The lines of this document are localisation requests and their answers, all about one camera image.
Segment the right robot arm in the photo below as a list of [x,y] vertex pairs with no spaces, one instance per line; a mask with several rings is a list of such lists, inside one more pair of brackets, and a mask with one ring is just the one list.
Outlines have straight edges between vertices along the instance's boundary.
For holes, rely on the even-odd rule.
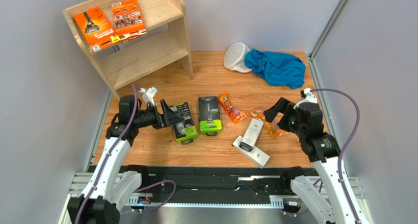
[[324,131],[323,113],[316,97],[306,97],[295,104],[280,98],[264,112],[268,122],[278,113],[280,129],[298,136],[302,151],[314,165],[325,186],[327,198],[310,182],[300,167],[293,167],[283,174],[287,189],[295,193],[307,206],[319,224],[367,224],[339,158],[341,151],[334,136]]

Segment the orange razor bag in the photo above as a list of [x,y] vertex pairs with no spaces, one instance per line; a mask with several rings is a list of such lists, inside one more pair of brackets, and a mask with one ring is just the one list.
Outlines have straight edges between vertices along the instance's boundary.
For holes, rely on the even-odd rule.
[[283,135],[283,132],[280,128],[274,124],[275,121],[272,123],[266,120],[266,116],[264,115],[264,110],[262,107],[257,107],[249,111],[250,115],[258,120],[263,121],[264,125],[263,128],[270,134],[273,139],[277,139]]
[[235,107],[230,99],[229,93],[224,92],[218,96],[218,103],[223,107],[227,115],[231,118],[233,123],[237,124],[247,118],[244,111]]

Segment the white razor box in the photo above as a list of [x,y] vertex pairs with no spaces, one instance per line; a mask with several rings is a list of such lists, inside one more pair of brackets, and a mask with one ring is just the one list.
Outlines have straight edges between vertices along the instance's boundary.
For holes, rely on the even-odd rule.
[[256,144],[258,136],[263,128],[264,122],[253,118],[239,143],[239,147],[247,152],[251,152]]
[[258,147],[253,147],[251,151],[246,151],[240,148],[239,144],[241,143],[242,139],[243,137],[239,135],[232,143],[233,148],[235,148],[251,162],[253,162],[257,167],[264,168],[269,161],[270,156]]

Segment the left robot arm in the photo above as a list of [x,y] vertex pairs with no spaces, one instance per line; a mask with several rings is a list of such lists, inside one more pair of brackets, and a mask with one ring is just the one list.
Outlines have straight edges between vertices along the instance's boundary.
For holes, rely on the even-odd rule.
[[184,122],[161,100],[163,113],[157,106],[147,104],[141,109],[137,96],[120,98],[119,112],[106,132],[104,151],[92,177],[79,197],[70,198],[67,210],[73,224],[117,224],[121,210],[131,195],[148,179],[145,166],[130,165],[120,180],[116,177],[130,151],[139,129],[151,126],[161,129]]

